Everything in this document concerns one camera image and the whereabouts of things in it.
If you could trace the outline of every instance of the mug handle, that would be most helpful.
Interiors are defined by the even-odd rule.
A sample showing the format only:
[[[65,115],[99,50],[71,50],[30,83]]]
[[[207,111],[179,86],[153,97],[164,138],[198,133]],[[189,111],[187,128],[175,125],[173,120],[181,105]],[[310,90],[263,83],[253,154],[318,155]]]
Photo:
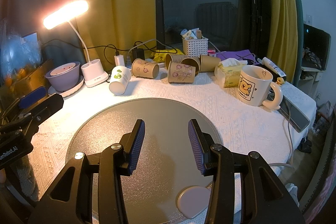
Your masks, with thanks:
[[[267,108],[269,108],[270,110],[277,110],[280,108],[280,103],[282,102],[282,98],[283,98],[283,93],[282,93],[282,90],[281,90],[281,87],[274,83],[274,82],[271,82],[271,88],[274,90],[274,100],[273,101],[270,101],[270,100],[265,100],[263,101],[263,105]]]

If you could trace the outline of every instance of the purple pot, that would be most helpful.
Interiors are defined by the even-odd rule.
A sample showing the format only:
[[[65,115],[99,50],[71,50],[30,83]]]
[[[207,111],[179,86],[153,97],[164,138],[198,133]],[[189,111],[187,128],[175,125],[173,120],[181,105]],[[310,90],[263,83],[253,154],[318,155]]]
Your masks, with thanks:
[[[50,73],[54,70],[52,69],[45,75],[54,89],[62,92],[72,89],[77,84],[79,79],[80,62],[74,63],[76,65],[73,68],[62,74],[51,76]]]

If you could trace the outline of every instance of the desk lamp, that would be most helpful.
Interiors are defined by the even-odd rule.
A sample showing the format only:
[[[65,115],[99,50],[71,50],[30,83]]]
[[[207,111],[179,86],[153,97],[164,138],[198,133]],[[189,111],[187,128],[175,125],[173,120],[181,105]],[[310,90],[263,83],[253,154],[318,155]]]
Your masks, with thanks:
[[[88,62],[82,66],[82,72],[84,76],[85,85],[88,88],[90,88],[107,80],[108,74],[104,71],[100,59],[90,61],[89,52],[82,37],[79,35],[76,28],[70,22],[71,19],[85,13],[88,9],[89,5],[86,0],[74,1],[72,3],[63,6],[56,12],[52,13],[51,15],[47,16],[43,21],[43,25],[48,30],[50,30],[64,22],[68,22],[70,26],[73,28],[73,30],[78,35],[79,39],[81,40],[86,50]]]

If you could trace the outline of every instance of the white ceramic mug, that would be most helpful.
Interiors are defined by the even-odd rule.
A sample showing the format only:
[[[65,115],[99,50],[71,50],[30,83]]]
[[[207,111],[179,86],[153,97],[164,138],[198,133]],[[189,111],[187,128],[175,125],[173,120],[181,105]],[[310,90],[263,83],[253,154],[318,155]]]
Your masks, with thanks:
[[[273,75],[266,69],[257,66],[244,66],[240,72],[237,88],[238,99],[251,106],[261,106],[276,110],[282,102],[282,90],[279,85],[272,82]],[[274,90],[273,101],[266,100],[269,87]]]
[[[122,95],[125,92],[131,77],[132,73],[129,68],[116,66],[111,73],[109,85],[110,91],[115,95]]]

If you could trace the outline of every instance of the white tablecloth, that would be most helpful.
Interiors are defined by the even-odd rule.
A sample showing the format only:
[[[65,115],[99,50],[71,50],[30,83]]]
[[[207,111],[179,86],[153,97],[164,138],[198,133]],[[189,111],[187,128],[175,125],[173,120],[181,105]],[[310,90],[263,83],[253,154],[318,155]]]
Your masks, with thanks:
[[[258,151],[268,163],[286,162],[290,154],[287,121],[277,111],[252,107],[239,101],[236,88],[221,89],[213,73],[200,73],[193,84],[169,84],[167,70],[160,69],[157,79],[132,77],[125,93],[115,96],[109,83],[88,88],[85,85],[64,99],[64,106],[43,124],[32,139],[34,150],[30,162],[42,197],[51,182],[64,167],[69,142],[79,127],[106,107],[136,98],[168,98],[188,104],[206,115],[221,135],[224,145],[232,152],[247,154]],[[289,83],[281,86],[284,95],[311,121],[316,103]],[[294,148],[307,134],[307,127],[297,133],[291,126]],[[280,168],[273,169],[277,175]],[[236,175],[235,213],[241,209],[240,177]]]

